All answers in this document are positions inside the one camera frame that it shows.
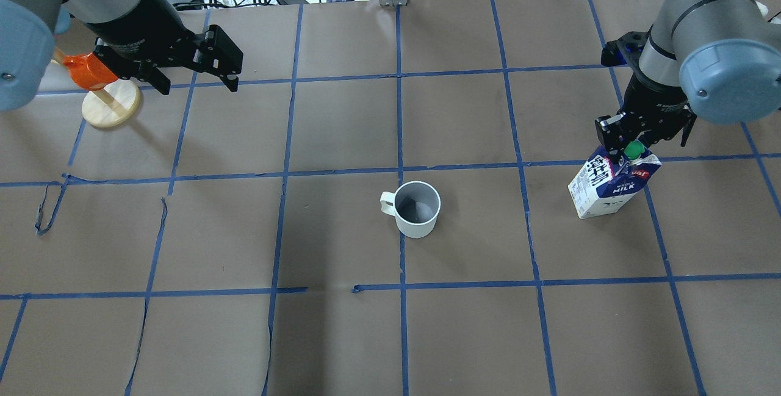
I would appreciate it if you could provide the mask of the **blue white milk carton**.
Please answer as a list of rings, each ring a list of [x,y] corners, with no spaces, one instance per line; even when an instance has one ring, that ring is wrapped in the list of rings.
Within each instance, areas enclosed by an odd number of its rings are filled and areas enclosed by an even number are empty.
[[[661,166],[661,160],[637,140],[617,155],[617,162],[604,146],[597,146],[568,184],[578,218],[616,213],[644,190]]]

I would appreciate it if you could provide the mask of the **white grey mug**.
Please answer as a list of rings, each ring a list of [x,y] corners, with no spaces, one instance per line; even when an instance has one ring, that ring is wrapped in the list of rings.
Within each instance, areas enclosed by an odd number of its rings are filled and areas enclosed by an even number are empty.
[[[433,231],[441,207],[440,193],[431,184],[419,180],[380,195],[380,210],[394,217],[398,230],[413,239],[421,239]]]

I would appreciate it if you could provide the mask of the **orange mug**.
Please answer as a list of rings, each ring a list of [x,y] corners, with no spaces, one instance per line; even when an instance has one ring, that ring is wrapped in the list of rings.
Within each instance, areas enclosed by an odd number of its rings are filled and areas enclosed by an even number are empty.
[[[73,82],[88,91],[103,90],[119,79],[94,53],[67,55],[62,59],[62,65]]]

